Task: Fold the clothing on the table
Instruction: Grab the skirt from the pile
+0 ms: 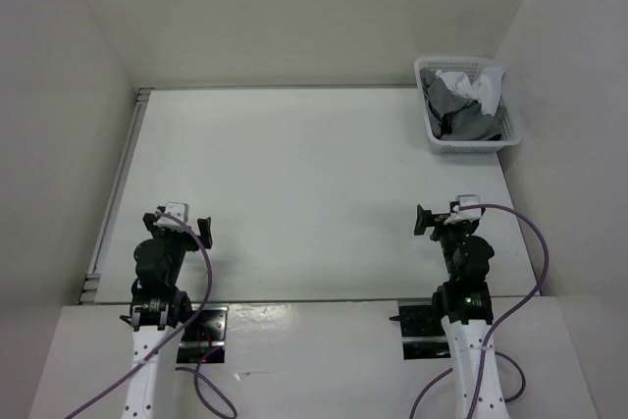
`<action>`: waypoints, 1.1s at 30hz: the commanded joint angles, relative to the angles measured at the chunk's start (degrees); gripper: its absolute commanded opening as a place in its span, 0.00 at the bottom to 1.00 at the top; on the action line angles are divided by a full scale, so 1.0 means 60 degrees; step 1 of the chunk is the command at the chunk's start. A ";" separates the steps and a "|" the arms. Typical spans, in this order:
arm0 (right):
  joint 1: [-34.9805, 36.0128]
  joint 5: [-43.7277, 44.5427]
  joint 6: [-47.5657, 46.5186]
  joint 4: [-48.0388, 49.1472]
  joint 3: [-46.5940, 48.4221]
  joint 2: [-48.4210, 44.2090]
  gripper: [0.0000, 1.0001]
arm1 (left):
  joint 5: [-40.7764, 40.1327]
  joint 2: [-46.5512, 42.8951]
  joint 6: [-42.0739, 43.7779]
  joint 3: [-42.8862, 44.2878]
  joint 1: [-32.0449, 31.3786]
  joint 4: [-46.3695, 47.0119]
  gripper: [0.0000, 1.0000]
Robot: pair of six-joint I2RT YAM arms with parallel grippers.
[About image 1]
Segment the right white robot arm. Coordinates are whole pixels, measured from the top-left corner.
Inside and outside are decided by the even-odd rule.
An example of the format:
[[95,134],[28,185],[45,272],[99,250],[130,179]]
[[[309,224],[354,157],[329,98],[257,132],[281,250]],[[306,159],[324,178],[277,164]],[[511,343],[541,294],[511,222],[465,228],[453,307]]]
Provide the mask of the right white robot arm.
[[432,229],[430,240],[442,250],[448,279],[432,296],[430,322],[445,334],[455,384],[457,418],[507,418],[493,336],[492,301],[486,277],[493,248],[476,236],[483,215],[476,195],[462,195],[446,213],[417,207],[414,233]]

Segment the grey pleated skirt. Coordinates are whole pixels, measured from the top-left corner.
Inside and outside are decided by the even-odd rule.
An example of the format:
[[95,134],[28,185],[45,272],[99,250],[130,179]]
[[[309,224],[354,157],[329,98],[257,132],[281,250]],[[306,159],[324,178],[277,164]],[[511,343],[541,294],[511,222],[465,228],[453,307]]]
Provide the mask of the grey pleated skirt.
[[432,133],[437,139],[439,139],[440,124],[445,115],[482,113],[481,104],[478,101],[453,94],[433,71],[423,68],[419,72],[419,77]]

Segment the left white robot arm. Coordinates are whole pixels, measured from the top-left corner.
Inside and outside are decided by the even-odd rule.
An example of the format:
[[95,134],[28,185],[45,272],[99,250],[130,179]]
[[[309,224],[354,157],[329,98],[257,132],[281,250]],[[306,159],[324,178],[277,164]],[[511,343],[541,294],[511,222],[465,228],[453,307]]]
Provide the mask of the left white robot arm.
[[211,219],[187,225],[189,206],[169,202],[143,223],[151,238],[134,250],[136,280],[131,288],[132,375],[122,416],[170,418],[179,342],[194,331],[195,315],[186,292],[177,287],[185,255],[212,247]]

